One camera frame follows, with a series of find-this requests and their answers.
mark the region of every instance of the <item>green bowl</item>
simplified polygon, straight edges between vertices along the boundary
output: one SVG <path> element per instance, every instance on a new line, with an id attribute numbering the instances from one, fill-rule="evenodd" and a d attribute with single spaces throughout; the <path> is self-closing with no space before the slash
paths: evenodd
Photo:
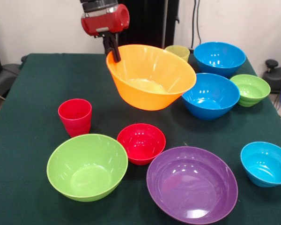
<path id="1" fill-rule="evenodd" d="M 47 176 L 66 197 L 92 202 L 111 193 L 127 167 L 127 153 L 119 142 L 105 135 L 88 134 L 67 140 L 52 153 Z"/>
<path id="2" fill-rule="evenodd" d="M 253 106 L 266 98 L 271 92 L 270 85 L 262 78 L 254 75 L 240 74 L 233 76 L 230 80 L 240 91 L 238 104 L 241 106 Z"/>

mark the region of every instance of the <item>blue bowl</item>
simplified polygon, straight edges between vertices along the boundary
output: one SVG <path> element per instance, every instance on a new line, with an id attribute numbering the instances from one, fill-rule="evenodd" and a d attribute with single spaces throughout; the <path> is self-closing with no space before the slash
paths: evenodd
<path id="1" fill-rule="evenodd" d="M 245 53 L 234 45 L 206 42 L 196 47 L 194 57 L 202 73 L 231 77 L 245 62 Z"/>
<path id="2" fill-rule="evenodd" d="M 281 185 L 281 148 L 267 142 L 244 146 L 240 159 L 250 180 L 259 187 Z"/>
<path id="3" fill-rule="evenodd" d="M 213 120 L 228 112 L 240 98 L 238 87 L 216 74 L 197 74 L 195 86 L 182 95 L 186 108 L 201 120 Z"/>

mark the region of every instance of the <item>white wall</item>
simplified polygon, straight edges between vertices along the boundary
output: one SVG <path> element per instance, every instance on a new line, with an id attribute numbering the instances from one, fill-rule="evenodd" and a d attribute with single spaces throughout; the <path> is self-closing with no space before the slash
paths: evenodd
<path id="1" fill-rule="evenodd" d="M 177 45 L 191 47 L 193 3 L 180 0 Z M 281 65 L 281 0 L 201 0 L 199 30 L 202 42 L 222 41 L 240 47 L 258 75 L 265 71 L 266 59 L 276 59 Z"/>
<path id="2" fill-rule="evenodd" d="M 102 39 L 81 26 L 79 0 L 0 0 L 0 60 L 28 53 L 104 53 Z"/>

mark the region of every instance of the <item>plastic bowl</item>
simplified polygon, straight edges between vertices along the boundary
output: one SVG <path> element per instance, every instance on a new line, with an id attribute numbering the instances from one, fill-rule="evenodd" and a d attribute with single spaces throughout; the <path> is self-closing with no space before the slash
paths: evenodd
<path id="1" fill-rule="evenodd" d="M 169 106 L 196 83 L 193 68 L 175 54 L 147 45 L 118 48 L 121 61 L 110 52 L 106 63 L 120 96 L 144 110 Z"/>
<path id="2" fill-rule="evenodd" d="M 227 113 L 240 98 L 237 86 L 215 74 L 197 74 L 195 86 L 182 95 L 186 108 L 201 120 L 213 120 Z"/>
<path id="3" fill-rule="evenodd" d="M 137 123 L 124 128 L 118 135 L 131 163 L 149 164 L 165 147 L 163 132 L 150 124 Z"/>
<path id="4" fill-rule="evenodd" d="M 206 42 L 197 46 L 194 57 L 202 73 L 231 77 L 245 62 L 245 53 L 234 45 Z"/>
<path id="5" fill-rule="evenodd" d="M 154 202 L 169 216 L 189 224 L 210 224 L 227 216 L 237 202 L 237 182 L 216 155 L 177 147 L 157 156 L 147 172 Z"/>
<path id="6" fill-rule="evenodd" d="M 250 180 L 259 187 L 281 185 L 281 148 L 267 142 L 243 147 L 240 159 Z"/>
<path id="7" fill-rule="evenodd" d="M 270 85 L 260 77 L 248 74 L 233 76 L 230 80 L 238 87 L 238 104 L 250 107 L 265 99 L 271 92 Z"/>
<path id="8" fill-rule="evenodd" d="M 175 55 L 179 56 L 180 58 L 188 62 L 190 51 L 188 50 L 187 47 L 181 45 L 170 45 L 166 47 L 165 50 L 174 53 Z"/>
<path id="9" fill-rule="evenodd" d="M 119 142 L 108 136 L 88 134 L 67 140 L 52 153 L 47 176 L 66 197 L 92 202 L 111 193 L 127 167 L 127 154 Z"/>

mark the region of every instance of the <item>table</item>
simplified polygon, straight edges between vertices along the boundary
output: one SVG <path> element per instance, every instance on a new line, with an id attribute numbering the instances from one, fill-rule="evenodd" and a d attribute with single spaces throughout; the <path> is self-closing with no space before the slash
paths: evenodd
<path id="1" fill-rule="evenodd" d="M 190 63 L 196 68 L 192 57 Z M 255 74 L 248 61 L 238 73 Z M 120 185 L 92 203 L 72 201 L 50 185 L 47 160 L 69 139 L 57 108 L 70 98 L 92 103 L 91 133 L 116 138 L 129 124 L 150 123 L 166 135 L 166 149 L 196 146 L 222 158 L 235 174 L 239 195 L 233 211 L 216 224 L 281 225 L 281 186 L 253 185 L 240 162 L 240 151 L 249 142 L 281 146 L 281 120 L 268 98 L 250 108 L 236 105 L 212 121 L 190 115 L 181 99 L 164 110 L 139 110 L 120 98 L 100 54 L 28 56 L 0 112 L 0 224 L 182 224 L 151 199 L 148 166 L 129 163 Z"/>

